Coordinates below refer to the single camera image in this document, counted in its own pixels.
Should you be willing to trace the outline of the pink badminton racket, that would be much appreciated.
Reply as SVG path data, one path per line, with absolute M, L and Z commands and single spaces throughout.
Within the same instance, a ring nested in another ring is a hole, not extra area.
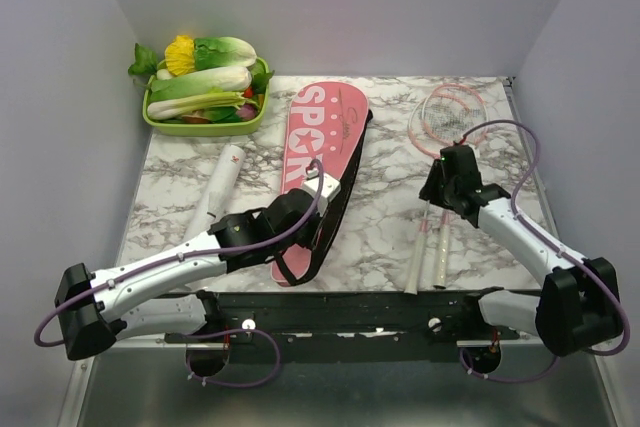
M 460 140 L 472 127 L 485 122 L 487 110 L 480 95 L 472 88 L 446 83 L 436 87 L 425 101 L 420 119 L 425 133 L 447 146 Z M 438 233 L 432 285 L 434 289 L 444 289 L 451 237 L 449 213 L 445 210 L 442 210 Z
M 412 110 L 409 120 L 407 122 L 407 134 L 411 144 L 419 152 L 430 157 L 433 160 L 436 160 L 439 158 L 439 149 L 441 147 L 444 147 L 444 145 L 432 140 L 425 133 L 423 129 L 422 122 L 420 119 L 420 114 L 421 114 L 421 108 L 423 107 L 427 99 L 428 97 L 420 101 L 419 104 L 416 105 L 416 107 L 414 107 L 414 109 Z M 424 208 L 421 224 L 418 229 L 417 238 L 415 241 L 413 254 L 410 261 L 410 266 L 408 269 L 407 282 L 404 288 L 404 292 L 407 294 L 415 295 L 418 293 L 419 283 L 421 279 L 423 265 L 425 263 L 426 248 L 428 243 L 429 209 L 430 209 L 429 206 L 426 206 Z M 429 273 L 432 276 L 432 281 L 433 281 L 433 267 L 429 270 Z

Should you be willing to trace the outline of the white shuttlecock tube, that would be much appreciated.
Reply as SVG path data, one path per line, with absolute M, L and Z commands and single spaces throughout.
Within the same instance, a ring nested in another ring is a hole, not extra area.
M 245 158 L 246 153 L 242 148 L 231 144 L 223 147 L 196 205 L 183 241 L 189 241 L 208 230 L 223 217 Z

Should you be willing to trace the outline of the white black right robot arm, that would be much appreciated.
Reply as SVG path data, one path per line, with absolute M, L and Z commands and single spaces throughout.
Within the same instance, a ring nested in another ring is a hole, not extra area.
M 459 215 L 506 248 L 540 284 L 538 295 L 489 289 L 460 314 L 460 326 L 480 339 L 496 326 L 539 337 L 565 357 L 625 331 L 617 275 L 605 258 L 589 259 L 562 245 L 513 203 L 497 184 L 484 184 L 473 150 L 441 150 L 419 197 Z

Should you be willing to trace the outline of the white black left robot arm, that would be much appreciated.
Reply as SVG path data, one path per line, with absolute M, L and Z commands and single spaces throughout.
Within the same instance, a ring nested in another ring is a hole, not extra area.
M 68 267 L 54 301 L 67 358 L 105 352 L 125 331 L 127 311 L 180 285 L 279 261 L 294 245 L 312 249 L 332 202 L 295 188 L 145 261 L 95 272 L 82 263 Z

